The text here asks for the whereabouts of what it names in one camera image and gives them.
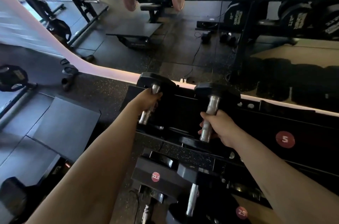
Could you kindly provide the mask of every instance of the red round sticker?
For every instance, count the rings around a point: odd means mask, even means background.
[[[237,213],[237,216],[242,219],[242,220],[245,220],[247,219],[247,211],[244,207],[241,207],[239,206],[237,209],[236,209],[236,213]]]
[[[294,136],[287,131],[280,131],[276,135],[277,143],[284,148],[292,148],[295,145]]]
[[[158,172],[153,172],[152,174],[152,181],[158,182],[160,180],[160,174]]]

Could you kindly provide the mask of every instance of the person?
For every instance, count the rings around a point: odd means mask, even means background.
[[[146,89],[87,148],[26,224],[109,223],[129,164],[138,116],[160,100]],[[237,151],[284,223],[338,223],[339,197],[289,166],[219,110],[201,113]]]

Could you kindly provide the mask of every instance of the silver dumbbell handle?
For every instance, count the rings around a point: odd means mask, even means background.
[[[193,216],[193,211],[195,208],[195,203],[198,198],[198,190],[199,186],[196,184],[192,184],[191,192],[189,193],[189,204],[187,205],[186,215],[189,217]]]
[[[158,85],[152,85],[152,94],[157,94],[160,91],[160,86]],[[150,115],[154,111],[155,105],[151,106],[147,111],[143,111],[141,118],[139,120],[139,124],[146,125],[148,122],[148,119],[150,118]]]
[[[211,95],[210,103],[209,103],[209,106],[207,107],[206,113],[210,115],[215,115],[218,111],[219,102],[220,102],[220,97]],[[209,143],[211,136],[212,136],[212,126],[210,122],[208,122],[207,120],[204,120],[204,124],[202,126],[202,132],[200,136],[200,141]]]

